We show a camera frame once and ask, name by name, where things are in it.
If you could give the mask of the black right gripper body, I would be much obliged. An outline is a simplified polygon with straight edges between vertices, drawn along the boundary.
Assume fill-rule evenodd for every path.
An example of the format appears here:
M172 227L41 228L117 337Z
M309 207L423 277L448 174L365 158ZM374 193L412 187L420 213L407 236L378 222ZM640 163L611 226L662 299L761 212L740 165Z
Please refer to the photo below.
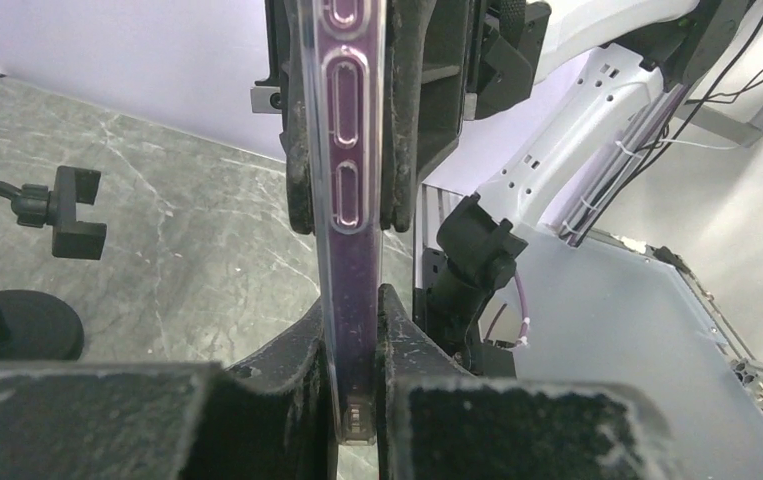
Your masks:
M463 125L531 92L552 15L548 1L432 1L423 53L416 178L459 145ZM289 31L282 1L265 5L268 76L254 84L258 113L281 117L286 153Z

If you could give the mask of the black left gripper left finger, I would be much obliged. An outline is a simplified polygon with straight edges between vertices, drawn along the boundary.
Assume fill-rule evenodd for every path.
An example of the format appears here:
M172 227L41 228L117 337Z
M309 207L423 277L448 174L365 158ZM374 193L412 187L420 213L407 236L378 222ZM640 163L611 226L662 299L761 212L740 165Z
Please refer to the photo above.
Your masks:
M322 311L231 367L0 362L0 479L332 479Z

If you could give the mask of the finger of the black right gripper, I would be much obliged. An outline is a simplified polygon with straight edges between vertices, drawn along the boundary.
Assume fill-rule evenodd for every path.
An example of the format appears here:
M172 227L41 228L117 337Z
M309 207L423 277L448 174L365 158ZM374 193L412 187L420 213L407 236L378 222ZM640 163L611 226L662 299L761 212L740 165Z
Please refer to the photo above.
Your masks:
M386 6L381 227L405 232L414 211L422 63L434 3Z
M314 233L314 215L309 160L309 140L302 74L297 1L282 1L289 31L286 95L286 193L292 229L303 235Z

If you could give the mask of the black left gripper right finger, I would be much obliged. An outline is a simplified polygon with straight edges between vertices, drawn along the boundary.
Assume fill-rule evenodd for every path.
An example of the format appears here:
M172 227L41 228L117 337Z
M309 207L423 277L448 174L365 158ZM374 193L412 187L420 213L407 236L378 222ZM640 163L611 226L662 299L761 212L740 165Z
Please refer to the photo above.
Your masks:
M676 479L669 425L641 390L612 382L474 376L379 290L383 479Z

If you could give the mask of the black phone dark case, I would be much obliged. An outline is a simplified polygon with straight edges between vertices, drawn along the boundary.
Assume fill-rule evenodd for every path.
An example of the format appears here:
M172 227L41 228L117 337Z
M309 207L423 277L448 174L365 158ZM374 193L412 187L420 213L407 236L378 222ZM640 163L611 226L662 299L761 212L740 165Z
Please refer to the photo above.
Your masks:
M376 440L383 1L297 6L321 307L336 438Z

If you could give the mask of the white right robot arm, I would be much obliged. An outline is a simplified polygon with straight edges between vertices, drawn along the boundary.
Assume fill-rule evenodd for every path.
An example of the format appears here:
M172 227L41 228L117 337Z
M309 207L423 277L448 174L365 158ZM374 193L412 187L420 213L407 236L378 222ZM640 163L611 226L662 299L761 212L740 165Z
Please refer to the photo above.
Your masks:
M291 227L317 239L330 367L372 366L380 236L406 230L415 190L485 119L587 62L505 169L439 230L428 332L448 354L511 277L523 230L597 150L645 114L663 128L729 48L750 1L268 1L269 76L255 109L281 117Z

